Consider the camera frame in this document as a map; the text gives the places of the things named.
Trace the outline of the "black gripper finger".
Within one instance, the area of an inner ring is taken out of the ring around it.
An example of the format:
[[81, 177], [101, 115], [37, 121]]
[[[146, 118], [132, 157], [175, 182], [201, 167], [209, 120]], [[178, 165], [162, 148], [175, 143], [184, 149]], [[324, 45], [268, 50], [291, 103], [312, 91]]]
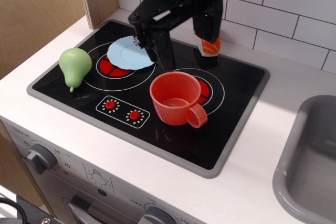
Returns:
[[145, 33], [145, 50], [151, 61], [158, 64], [164, 72], [175, 69], [173, 46], [170, 33], [166, 30], [157, 30]]
[[223, 14], [223, 0], [201, 0], [197, 12], [193, 15], [196, 35], [210, 43], [219, 37]]

